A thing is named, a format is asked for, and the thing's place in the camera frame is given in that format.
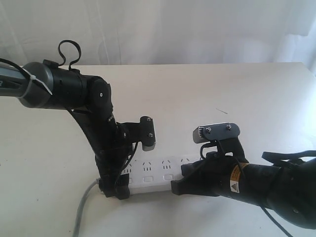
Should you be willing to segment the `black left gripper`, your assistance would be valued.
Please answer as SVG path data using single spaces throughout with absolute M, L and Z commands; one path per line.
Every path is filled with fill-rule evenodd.
M 142 141 L 142 120 L 116 122 L 112 108 L 85 111 L 75 109 L 71 114 L 95 154 L 101 192 L 107 198 L 128 199 L 129 173 L 121 173 L 133 154 L 133 144 Z

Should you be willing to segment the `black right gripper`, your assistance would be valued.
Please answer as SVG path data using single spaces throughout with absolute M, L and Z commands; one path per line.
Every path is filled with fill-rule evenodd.
M 240 175 L 240 191 L 231 190 L 230 177 L 239 164 L 248 163 L 238 138 L 203 142 L 201 149 L 215 147 L 216 153 L 207 153 L 204 160 L 181 165 L 181 180 L 171 181 L 175 195 L 248 198 L 249 187 Z

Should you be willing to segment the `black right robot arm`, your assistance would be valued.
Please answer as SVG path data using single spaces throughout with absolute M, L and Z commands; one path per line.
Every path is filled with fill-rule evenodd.
M 213 140 L 217 148 L 181 165 L 182 179 L 171 181 L 175 195 L 226 197 L 273 210 L 301 228 L 316 228 L 316 160 L 289 158 L 272 165 L 251 164 L 237 138 Z

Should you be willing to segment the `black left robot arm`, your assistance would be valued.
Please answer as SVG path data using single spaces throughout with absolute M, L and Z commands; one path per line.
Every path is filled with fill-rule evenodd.
M 27 108 L 66 110 L 78 123 L 95 154 L 100 189 L 106 197 L 130 197 L 129 176 L 123 175 L 133 141 L 124 123 L 113 115 L 111 86 L 99 76 L 82 75 L 51 63 L 20 67 L 0 61 L 0 94 L 15 97 Z

